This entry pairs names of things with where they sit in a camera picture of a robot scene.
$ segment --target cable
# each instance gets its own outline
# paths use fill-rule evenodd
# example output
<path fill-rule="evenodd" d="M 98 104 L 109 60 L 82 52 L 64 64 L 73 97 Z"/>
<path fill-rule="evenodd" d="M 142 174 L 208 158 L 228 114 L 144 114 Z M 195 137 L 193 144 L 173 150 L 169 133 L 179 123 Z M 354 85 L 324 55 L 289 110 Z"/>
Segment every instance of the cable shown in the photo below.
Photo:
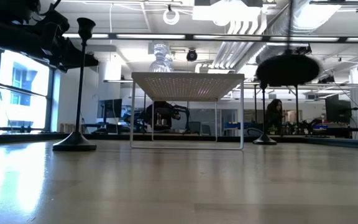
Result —
<path fill-rule="evenodd" d="M 123 7 L 126 9 L 130 9 L 130 10 L 134 10 L 134 11 L 142 11 L 142 12 L 147 12 L 147 11 L 166 11 L 166 9 L 134 9 L 128 6 L 125 6 L 123 4 L 114 4 L 115 6 L 119 6 L 119 7 Z"/>
<path fill-rule="evenodd" d="M 0 90 L 0 99 L 1 99 L 1 102 L 3 103 L 4 101 L 2 100 L 1 90 Z M 7 111 L 6 111 L 6 110 L 5 110 L 5 116 L 6 116 L 6 118 L 7 118 L 7 123 L 8 123 L 8 125 L 11 127 L 11 132 L 13 133 L 12 123 L 11 123 L 11 120 L 9 119 L 9 116 L 7 115 Z"/>
<path fill-rule="evenodd" d="M 80 112 L 80 116 L 81 116 L 81 121 L 82 121 L 82 123 L 85 124 L 85 119 L 84 119 L 84 117 L 82 116 L 82 112 Z M 85 134 L 89 134 L 89 133 L 88 133 L 88 128 L 86 128 L 86 127 L 85 127 Z"/>
<path fill-rule="evenodd" d="M 114 121 L 116 123 L 116 133 L 118 134 L 118 122 L 116 120 L 117 116 L 116 116 L 116 110 L 114 109 L 114 104 L 115 104 L 114 100 L 112 100 L 112 113 L 114 114 Z"/>
<path fill-rule="evenodd" d="M 181 13 L 186 14 L 186 15 L 189 15 L 189 16 L 192 16 L 192 15 L 193 15 L 192 13 L 185 12 L 185 11 L 183 11 L 183 10 L 178 10 L 178 12 L 181 12 Z"/>
<path fill-rule="evenodd" d="M 356 127 L 357 127 L 357 126 L 358 126 L 358 123 L 354 120 L 353 117 L 351 117 L 351 120 L 356 124 Z M 357 138 L 357 133 L 358 133 L 358 131 L 355 131 L 355 132 L 356 132 L 356 135 L 354 136 L 354 139 Z"/>
<path fill-rule="evenodd" d="M 56 9 L 56 7 L 60 4 L 62 0 L 57 0 L 55 4 L 53 5 L 53 9 Z"/>
<path fill-rule="evenodd" d="M 110 5 L 110 11 L 109 11 L 110 33 L 112 33 L 111 8 L 112 8 L 112 4 Z"/>

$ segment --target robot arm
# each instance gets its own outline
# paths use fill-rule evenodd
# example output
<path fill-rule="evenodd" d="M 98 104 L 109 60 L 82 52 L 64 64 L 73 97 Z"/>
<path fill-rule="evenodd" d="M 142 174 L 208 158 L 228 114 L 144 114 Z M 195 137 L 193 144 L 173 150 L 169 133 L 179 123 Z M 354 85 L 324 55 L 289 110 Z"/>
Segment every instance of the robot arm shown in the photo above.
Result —
<path fill-rule="evenodd" d="M 185 126 L 185 128 L 186 128 L 186 131 L 189 132 L 190 131 L 190 127 L 189 127 L 190 111 L 189 111 L 189 109 L 186 106 L 173 105 L 172 110 L 173 110 L 173 115 L 172 115 L 173 118 L 179 112 L 183 112 L 183 113 L 186 114 L 186 126 Z"/>

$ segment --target pipe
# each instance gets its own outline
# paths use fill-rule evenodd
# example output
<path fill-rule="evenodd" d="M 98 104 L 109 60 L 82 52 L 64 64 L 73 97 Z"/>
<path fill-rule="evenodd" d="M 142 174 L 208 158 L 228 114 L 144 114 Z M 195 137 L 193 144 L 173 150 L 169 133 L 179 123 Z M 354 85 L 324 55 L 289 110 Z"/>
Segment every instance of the pipe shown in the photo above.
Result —
<path fill-rule="evenodd" d="M 241 34 L 239 33 L 240 29 L 241 29 L 241 21 L 236 21 L 236 26 L 234 28 L 234 32 L 233 34 Z M 224 52 L 223 56 L 216 62 L 216 65 L 221 68 L 224 68 L 224 62 L 226 61 L 226 59 L 228 58 L 228 56 L 230 55 L 230 53 L 233 51 L 233 45 L 235 45 L 237 42 L 230 42 L 226 44 L 226 49 L 227 51 Z"/>
<path fill-rule="evenodd" d="M 144 2 L 141 2 L 141 3 L 140 3 L 140 7 L 142 8 L 142 12 L 143 12 L 143 16 L 144 16 L 144 21 L 146 22 L 147 30 L 148 30 L 149 32 L 151 32 L 152 29 L 151 29 L 151 26 L 150 26 L 149 18 L 147 17 L 146 10 L 145 10 L 145 8 L 144 8 Z"/>
<path fill-rule="evenodd" d="M 247 32 L 248 28 L 249 28 L 249 22 L 248 22 L 248 21 L 244 21 L 244 22 L 242 23 L 242 28 L 241 28 L 239 34 L 240 34 L 240 35 L 244 35 L 244 34 Z M 229 49 L 229 51 L 227 51 L 227 54 L 225 55 L 224 59 L 223 59 L 222 62 L 219 64 L 219 66 L 220 66 L 221 68 L 225 68 L 225 64 L 224 64 L 224 63 L 227 62 L 226 60 L 227 60 L 227 58 L 229 58 L 230 55 L 231 55 L 230 58 L 235 57 L 235 52 L 236 52 L 236 50 L 238 49 L 238 46 L 240 46 L 240 42 L 234 42 L 234 43 L 232 43 L 231 48 Z"/>
<path fill-rule="evenodd" d="M 265 30 L 266 30 L 266 27 L 267 27 L 267 18 L 266 18 L 266 14 L 262 13 L 260 15 L 260 26 L 259 28 L 255 29 L 254 30 L 254 33 L 252 34 L 257 34 L 257 35 L 260 35 L 262 34 Z M 241 58 L 243 57 L 243 55 L 251 48 L 252 46 L 252 42 L 247 42 L 247 43 L 243 43 L 243 48 L 239 49 L 239 54 L 238 56 L 230 63 L 230 66 L 229 68 L 233 68 L 236 63 L 238 61 L 241 60 Z"/>
<path fill-rule="evenodd" d="M 256 103 L 256 85 L 254 85 L 254 98 L 255 98 L 255 124 L 258 123 L 258 109 L 257 109 L 257 103 Z"/>
<path fill-rule="evenodd" d="M 229 28 L 229 31 L 227 32 L 227 34 L 232 34 L 233 33 L 235 24 L 236 24 L 235 21 L 230 22 L 230 28 Z M 223 42 L 221 47 L 218 50 L 218 53 L 216 54 L 215 60 L 212 62 L 212 67 L 213 68 L 215 68 L 216 62 L 222 57 L 223 49 L 225 48 L 225 46 L 226 46 L 226 42 Z"/>
<path fill-rule="evenodd" d="M 247 35 L 252 35 L 254 34 L 254 32 L 258 29 L 258 19 L 254 20 L 251 22 L 252 25 L 250 27 L 250 29 L 247 32 Z M 241 42 L 239 47 L 234 51 L 232 57 L 229 59 L 229 61 L 226 63 L 226 67 L 229 67 L 230 64 L 238 57 L 240 57 L 240 52 L 241 50 L 244 48 L 244 46 L 246 46 L 247 43 L 246 42 Z"/>
<path fill-rule="evenodd" d="M 293 35 L 309 35 L 314 30 L 322 26 L 339 8 L 340 6 L 320 6 L 319 8 L 310 7 L 310 0 L 294 1 L 293 2 L 293 25 L 290 28 Z M 313 20 L 305 22 L 305 18 L 311 10 L 315 11 Z M 288 20 L 290 16 L 290 8 L 287 7 L 285 11 L 277 18 L 277 20 L 267 29 L 266 35 L 288 35 Z M 272 56 L 282 53 L 286 47 L 267 46 L 266 44 L 253 44 L 249 49 L 248 54 L 244 57 L 244 64 L 249 63 L 250 59 L 255 59 L 259 56 L 259 62 L 263 62 Z"/>
<path fill-rule="evenodd" d="M 299 130 L 299 100 L 298 100 L 298 86 L 296 85 L 295 86 L 295 100 L 296 100 L 296 131 L 295 133 L 296 134 L 299 134 L 298 133 L 298 130 Z"/>

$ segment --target exposed duct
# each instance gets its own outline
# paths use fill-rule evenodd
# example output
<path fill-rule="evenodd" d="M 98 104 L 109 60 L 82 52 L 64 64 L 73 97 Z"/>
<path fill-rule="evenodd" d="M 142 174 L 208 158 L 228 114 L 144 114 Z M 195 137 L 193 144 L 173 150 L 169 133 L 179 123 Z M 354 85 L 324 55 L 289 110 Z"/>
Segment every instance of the exposed duct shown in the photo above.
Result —
<path fill-rule="evenodd" d="M 227 34 L 233 34 L 235 26 L 236 26 L 236 22 L 231 21 L 230 22 L 230 28 L 229 28 L 229 31 L 227 32 Z M 216 58 L 215 58 L 214 62 L 212 63 L 213 68 L 217 67 L 218 61 L 220 61 L 220 59 L 222 58 L 222 56 L 224 54 L 224 51 L 226 50 L 226 45 L 227 44 L 230 44 L 230 43 L 229 42 L 223 42 L 221 47 L 219 48 L 218 53 L 216 54 Z"/>
<path fill-rule="evenodd" d="M 241 30 L 239 31 L 239 34 L 240 35 L 244 35 L 245 32 L 247 32 L 248 30 L 248 27 L 249 27 L 249 22 L 248 21 L 244 21 L 242 23 L 242 27 L 241 27 Z M 226 52 L 226 54 L 222 57 L 221 61 L 219 62 L 219 67 L 220 68 L 225 68 L 225 63 L 227 62 L 227 58 L 229 58 L 229 56 L 231 55 L 232 52 L 234 52 L 238 46 L 239 46 L 240 43 L 238 42 L 231 42 L 230 43 L 230 47 L 228 47 L 228 50 Z"/>
<path fill-rule="evenodd" d="M 234 26 L 234 31 L 232 34 L 236 35 L 236 34 L 239 34 L 239 31 L 241 29 L 241 21 L 236 21 L 235 22 L 235 26 Z M 233 46 L 233 42 L 225 42 L 223 43 L 222 46 L 223 49 L 222 49 L 222 55 L 220 56 L 220 58 L 218 60 L 214 60 L 214 62 L 216 61 L 215 63 L 215 68 L 219 68 L 220 66 L 220 63 L 223 63 L 225 61 L 225 59 L 227 59 L 227 57 L 229 56 L 229 54 L 231 53 L 232 51 L 232 46 Z"/>
<path fill-rule="evenodd" d="M 267 18 L 266 14 L 261 13 L 260 15 L 260 26 L 258 26 L 257 20 L 252 23 L 252 26 L 247 34 L 262 34 L 267 27 Z M 233 56 L 227 62 L 227 68 L 233 68 L 242 56 L 247 52 L 247 50 L 252 46 L 252 42 L 241 42 L 239 48 L 233 53 Z"/>
<path fill-rule="evenodd" d="M 341 7 L 333 5 L 314 5 L 311 0 L 293 1 L 293 27 L 292 35 L 309 35 L 322 26 Z M 288 17 L 290 7 L 286 8 L 281 16 L 266 31 L 266 35 L 288 35 Z M 281 54 L 287 46 L 267 45 L 256 43 L 247 51 L 244 57 L 244 64 L 255 64 Z"/>

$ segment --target desk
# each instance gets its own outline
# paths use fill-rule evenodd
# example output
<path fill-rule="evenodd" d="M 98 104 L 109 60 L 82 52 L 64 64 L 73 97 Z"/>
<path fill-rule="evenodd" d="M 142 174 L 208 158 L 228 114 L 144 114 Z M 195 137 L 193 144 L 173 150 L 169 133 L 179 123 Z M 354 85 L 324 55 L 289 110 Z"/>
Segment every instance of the desk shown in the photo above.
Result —
<path fill-rule="evenodd" d="M 141 136 L 141 135 L 151 136 L 152 134 L 153 133 L 134 133 L 135 136 Z M 183 133 L 154 133 L 153 135 L 154 136 L 196 136 L 196 137 L 199 136 L 198 134 L 183 134 Z"/>
<path fill-rule="evenodd" d="M 218 140 L 218 101 L 229 91 L 240 85 L 240 107 L 244 110 L 244 75 L 243 74 L 208 74 L 208 73 L 159 73 L 159 72 L 132 72 L 132 108 L 135 108 L 135 89 L 139 85 L 145 94 L 154 101 L 198 101 L 215 102 L 215 135 Z M 132 148 L 141 149 L 200 149 L 199 147 L 150 147 L 134 145 L 134 114 L 131 113 L 130 145 Z M 244 132 L 244 114 L 241 113 L 241 132 Z M 154 140 L 154 127 L 152 127 L 152 139 Z M 244 147 L 244 135 L 241 135 L 240 146 L 223 147 L 220 149 L 242 149 Z"/>

